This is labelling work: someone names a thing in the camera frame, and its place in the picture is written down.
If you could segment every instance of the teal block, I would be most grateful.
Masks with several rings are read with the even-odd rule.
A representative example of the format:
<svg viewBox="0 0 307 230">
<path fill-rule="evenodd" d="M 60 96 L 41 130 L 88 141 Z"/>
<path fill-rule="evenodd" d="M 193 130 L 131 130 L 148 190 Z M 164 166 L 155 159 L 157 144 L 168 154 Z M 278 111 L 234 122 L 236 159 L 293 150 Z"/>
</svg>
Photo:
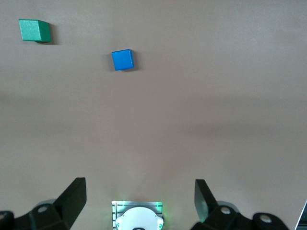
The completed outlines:
<svg viewBox="0 0 307 230">
<path fill-rule="evenodd" d="M 19 19 L 21 37 L 24 41 L 50 42 L 49 23 L 36 19 Z"/>
</svg>

